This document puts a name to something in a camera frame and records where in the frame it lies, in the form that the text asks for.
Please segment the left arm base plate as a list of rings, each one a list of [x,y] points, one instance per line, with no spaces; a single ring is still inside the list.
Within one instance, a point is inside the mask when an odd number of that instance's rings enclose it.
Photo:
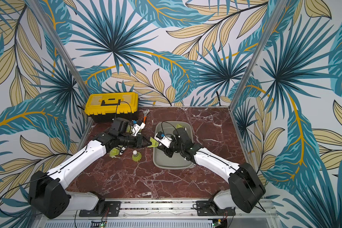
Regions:
[[[93,210],[81,210],[80,217],[118,217],[121,207],[120,201],[101,201]]]

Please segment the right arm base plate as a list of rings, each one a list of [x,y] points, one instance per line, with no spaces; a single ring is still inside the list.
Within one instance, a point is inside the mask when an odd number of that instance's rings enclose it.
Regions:
[[[214,202],[208,200],[198,200],[193,208],[197,211],[198,216],[235,216],[235,208],[219,209]]]

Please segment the yellow-green shuttlecock six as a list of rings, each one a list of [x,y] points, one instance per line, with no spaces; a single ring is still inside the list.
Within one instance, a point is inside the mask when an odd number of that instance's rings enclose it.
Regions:
[[[154,138],[150,138],[150,143],[148,145],[149,148],[155,148],[159,146],[159,142],[157,140],[155,140]]]

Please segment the grey plastic storage tray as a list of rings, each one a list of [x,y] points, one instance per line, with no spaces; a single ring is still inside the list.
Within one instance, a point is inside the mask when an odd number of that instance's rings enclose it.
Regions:
[[[168,137],[170,137],[170,134],[174,131],[174,128],[171,127],[171,125],[174,127],[177,127],[177,125],[184,127],[188,136],[193,141],[192,126],[187,122],[168,121],[168,123],[158,123],[155,129],[155,134],[161,132],[163,129]],[[157,148],[153,149],[153,162],[155,166],[169,170],[188,169],[194,166],[194,163],[185,160],[179,153],[174,153],[172,158],[170,158],[162,150]]]

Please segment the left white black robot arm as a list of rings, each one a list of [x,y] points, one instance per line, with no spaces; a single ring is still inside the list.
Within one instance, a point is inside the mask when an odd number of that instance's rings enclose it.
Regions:
[[[143,122],[135,126],[124,118],[115,118],[112,125],[97,134],[78,153],[47,172],[37,171],[30,179],[28,203],[49,219],[66,211],[87,211],[95,215],[106,212],[105,199],[95,192],[68,192],[69,184],[93,162],[115,149],[158,146],[141,131]]]

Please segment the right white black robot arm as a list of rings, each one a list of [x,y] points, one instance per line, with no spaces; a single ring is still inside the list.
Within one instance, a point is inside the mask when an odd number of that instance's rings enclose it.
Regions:
[[[209,151],[199,143],[193,143],[184,128],[176,128],[172,134],[161,131],[155,134],[158,149],[167,156],[180,154],[185,160],[203,166],[225,180],[230,189],[216,193],[212,204],[218,209],[237,207],[250,213],[259,204],[266,189],[249,163],[228,161]]]

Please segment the yellow-green shuttlecock eight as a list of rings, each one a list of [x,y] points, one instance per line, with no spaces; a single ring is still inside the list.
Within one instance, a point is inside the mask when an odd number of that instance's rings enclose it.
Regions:
[[[116,158],[117,156],[122,156],[125,150],[126,150],[125,147],[116,147],[116,148],[113,148],[113,149],[109,152],[109,156],[110,156],[111,158]]]

